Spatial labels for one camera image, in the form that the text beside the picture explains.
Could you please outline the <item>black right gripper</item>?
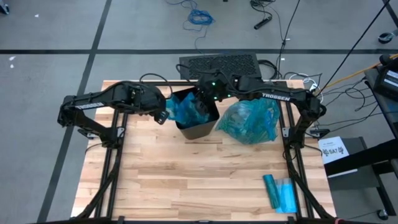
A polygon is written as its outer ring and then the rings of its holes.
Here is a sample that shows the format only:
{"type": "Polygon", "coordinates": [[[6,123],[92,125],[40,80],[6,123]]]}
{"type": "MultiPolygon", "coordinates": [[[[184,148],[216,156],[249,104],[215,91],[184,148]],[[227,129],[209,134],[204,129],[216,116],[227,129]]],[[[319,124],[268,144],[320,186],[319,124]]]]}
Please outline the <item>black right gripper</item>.
{"type": "Polygon", "coordinates": [[[222,71],[204,73],[197,82],[197,88],[206,100],[199,100],[197,110],[201,116],[210,114],[208,101],[223,101],[237,94],[234,77],[222,71]]]}

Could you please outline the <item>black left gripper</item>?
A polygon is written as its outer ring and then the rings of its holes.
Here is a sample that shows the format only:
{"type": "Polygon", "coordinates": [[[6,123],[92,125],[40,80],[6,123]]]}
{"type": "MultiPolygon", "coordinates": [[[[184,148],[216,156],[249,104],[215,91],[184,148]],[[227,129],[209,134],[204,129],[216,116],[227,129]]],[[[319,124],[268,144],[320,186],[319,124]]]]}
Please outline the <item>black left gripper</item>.
{"type": "Polygon", "coordinates": [[[154,85],[138,83],[133,86],[133,112],[150,116],[157,116],[165,112],[166,99],[154,85]]]}

